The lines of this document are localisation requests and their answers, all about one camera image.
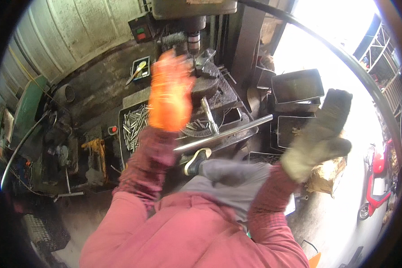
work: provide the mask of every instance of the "scooter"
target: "scooter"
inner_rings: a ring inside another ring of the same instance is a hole
[[[364,159],[365,166],[367,166],[366,178],[368,185],[366,199],[368,202],[359,208],[359,220],[366,220],[371,217],[375,210],[387,201],[391,196],[392,190],[395,188],[396,184],[392,182],[389,169],[389,154],[392,146],[393,143],[390,139],[385,143],[383,152],[379,152],[375,144],[371,144],[368,149],[368,153]],[[374,185],[378,187],[377,184],[383,184],[386,188],[385,192],[378,193],[378,190],[374,187]]]

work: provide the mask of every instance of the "work glove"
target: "work glove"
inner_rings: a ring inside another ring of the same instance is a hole
[[[186,56],[176,57],[174,50],[163,53],[152,67],[149,125],[177,132],[190,120],[191,91],[195,77],[190,76]]]
[[[350,141],[338,136],[347,120],[352,98],[347,91],[329,89],[322,109],[295,137],[280,159],[292,180],[305,182],[316,165],[349,153]]]

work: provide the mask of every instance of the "shoe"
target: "shoe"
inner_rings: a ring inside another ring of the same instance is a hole
[[[211,149],[210,148],[202,148],[199,149],[194,156],[189,160],[188,163],[185,165],[185,175],[186,176],[191,176],[191,175],[198,175],[198,168],[201,164],[202,161],[207,160],[211,155]]]

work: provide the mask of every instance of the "orange glove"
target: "orange glove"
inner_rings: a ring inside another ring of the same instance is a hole
[[[182,129],[191,118],[194,84],[186,56],[176,57],[173,50],[163,53],[152,66],[149,125],[171,132]]]

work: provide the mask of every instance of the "yellow handled tool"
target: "yellow handled tool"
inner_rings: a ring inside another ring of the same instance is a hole
[[[129,83],[131,83],[131,81],[134,79],[134,77],[141,71],[141,69],[143,69],[146,66],[146,62],[142,61],[140,62],[140,64],[138,65],[137,69],[135,70],[135,72],[132,74],[131,78],[128,79],[128,81],[125,83],[125,86],[127,86]]]

